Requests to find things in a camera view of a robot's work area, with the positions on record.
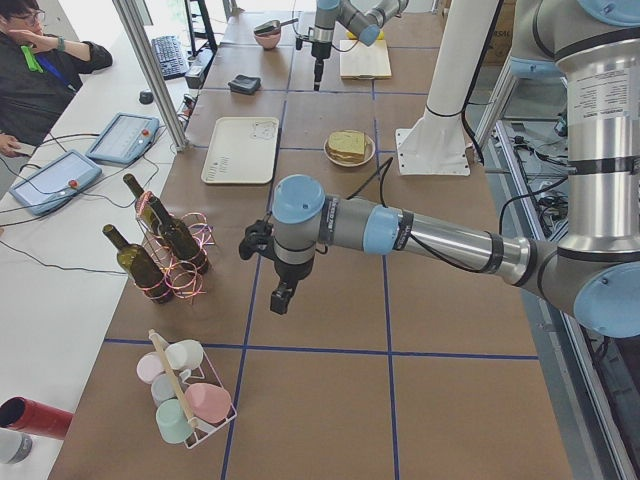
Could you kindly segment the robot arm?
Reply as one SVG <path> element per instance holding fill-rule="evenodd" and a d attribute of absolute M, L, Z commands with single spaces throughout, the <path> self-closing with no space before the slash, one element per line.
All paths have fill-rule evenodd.
<path fill-rule="evenodd" d="M 557 243 L 471 230 L 362 199 L 327 195 L 306 175 L 276 187 L 270 308 L 287 311 L 320 244 L 408 251 L 495 274 L 604 336 L 639 332 L 639 5 L 522 1 L 513 46 L 552 60 L 567 86 L 569 211 Z"/>
<path fill-rule="evenodd" d="M 360 43 L 371 46 L 382 27 L 392 17 L 400 15 L 408 4 L 405 0 L 379 1 L 367 12 L 362 12 L 347 0 L 317 1 L 314 24 L 307 35 L 314 58 L 314 90 L 320 89 L 324 62 L 330 58 L 337 24 L 351 32 Z"/>

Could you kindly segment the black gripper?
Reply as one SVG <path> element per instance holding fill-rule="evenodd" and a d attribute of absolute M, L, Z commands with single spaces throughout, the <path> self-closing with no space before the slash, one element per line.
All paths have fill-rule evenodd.
<path fill-rule="evenodd" d="M 301 264 L 290 264 L 279 258 L 274 260 L 274 267 L 279 276 L 279 284 L 271 293 L 270 311 L 276 314 L 286 314 L 289 303 L 294 296 L 297 284 L 308 277 L 313 269 L 314 259 L 311 258 Z"/>

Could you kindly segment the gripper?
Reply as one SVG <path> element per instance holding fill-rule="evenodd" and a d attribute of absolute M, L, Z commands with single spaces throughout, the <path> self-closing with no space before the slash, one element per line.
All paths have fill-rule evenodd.
<path fill-rule="evenodd" d="M 313 42 L 311 49 L 312 56 L 316 59 L 314 63 L 313 89 L 319 91 L 324 73 L 324 60 L 330 57 L 329 42 Z"/>

